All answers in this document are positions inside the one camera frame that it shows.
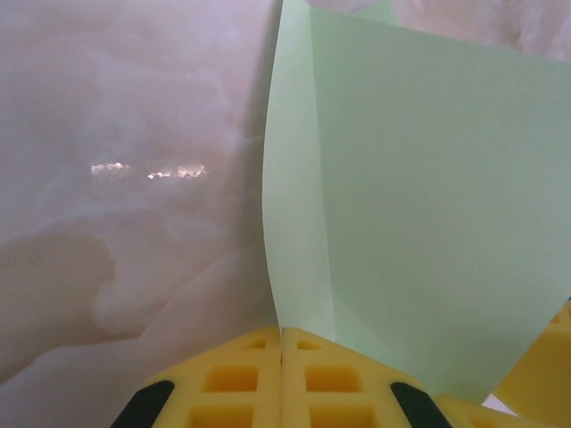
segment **square hole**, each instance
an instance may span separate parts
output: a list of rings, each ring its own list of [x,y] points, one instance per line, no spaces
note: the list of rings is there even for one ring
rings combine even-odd
[[[298,350],[320,350],[321,348],[311,342],[308,341],[297,341],[297,349]]]
[[[204,392],[256,391],[258,388],[258,367],[219,366],[206,375]]]
[[[253,407],[216,406],[195,407],[191,415],[192,428],[252,428]]]
[[[350,366],[310,366],[305,370],[310,392],[361,392],[359,375]]]
[[[311,428],[378,428],[370,407],[311,407]]]

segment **black rubber pad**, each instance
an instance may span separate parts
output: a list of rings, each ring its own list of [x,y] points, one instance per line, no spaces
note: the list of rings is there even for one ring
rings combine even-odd
[[[138,391],[111,428],[152,428],[174,389],[173,382],[160,381]]]
[[[394,397],[412,428],[452,428],[430,396],[407,383],[391,385]]]

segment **light green paper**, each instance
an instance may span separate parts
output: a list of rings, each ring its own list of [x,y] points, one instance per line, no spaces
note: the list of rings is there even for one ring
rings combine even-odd
[[[482,401],[571,294],[571,67],[283,7],[263,172],[280,324]]]

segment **paper fold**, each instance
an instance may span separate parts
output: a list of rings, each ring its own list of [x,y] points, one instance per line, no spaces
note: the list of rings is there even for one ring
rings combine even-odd
[[[263,176],[279,322],[483,400],[571,294],[571,68],[372,10],[284,1]]]

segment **white marble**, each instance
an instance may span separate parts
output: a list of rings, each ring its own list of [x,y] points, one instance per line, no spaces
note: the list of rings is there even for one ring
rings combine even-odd
[[[568,1],[472,3],[397,6],[418,29],[571,57]],[[157,370],[275,322],[276,6],[0,0],[0,426],[109,426]]]

